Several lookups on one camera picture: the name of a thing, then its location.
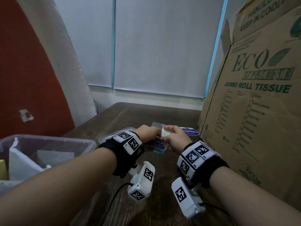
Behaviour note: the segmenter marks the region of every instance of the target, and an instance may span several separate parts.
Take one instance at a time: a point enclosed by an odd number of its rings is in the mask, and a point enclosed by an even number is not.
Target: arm
[[[143,143],[160,131],[146,125],[135,130]],[[0,224],[69,223],[114,172],[116,164],[111,150],[98,148],[27,179],[0,197]]]
[[[192,143],[179,127],[168,125],[164,129],[173,132],[164,139],[179,155]],[[216,169],[209,183],[238,225],[300,225],[299,211],[227,167]]]

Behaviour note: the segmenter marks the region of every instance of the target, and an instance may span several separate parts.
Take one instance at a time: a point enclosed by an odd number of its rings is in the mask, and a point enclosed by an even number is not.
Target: person's right arm
[[[179,155],[186,145],[192,143],[181,128],[167,125],[164,129],[173,132],[164,138],[170,143],[170,150]],[[298,210],[227,167],[216,169],[209,183],[238,225],[301,225]]]

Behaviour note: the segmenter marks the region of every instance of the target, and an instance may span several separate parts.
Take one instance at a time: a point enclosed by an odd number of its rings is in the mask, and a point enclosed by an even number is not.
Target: purple oval label
[[[185,128],[185,127],[180,127],[181,129],[183,129],[187,135],[189,136],[198,136],[199,132],[196,129],[193,128]]]

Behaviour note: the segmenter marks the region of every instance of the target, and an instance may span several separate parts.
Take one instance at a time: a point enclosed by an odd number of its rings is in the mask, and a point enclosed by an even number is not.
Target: red wall
[[[62,136],[73,119],[48,57],[16,0],[0,4],[0,139]],[[34,119],[24,123],[19,110]]]

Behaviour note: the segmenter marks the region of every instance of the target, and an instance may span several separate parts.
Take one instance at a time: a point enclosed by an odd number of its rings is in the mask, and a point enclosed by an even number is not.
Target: person's left arm
[[[142,143],[161,134],[142,125]],[[98,148],[22,182],[0,197],[0,225],[65,225],[115,170],[115,154]]]

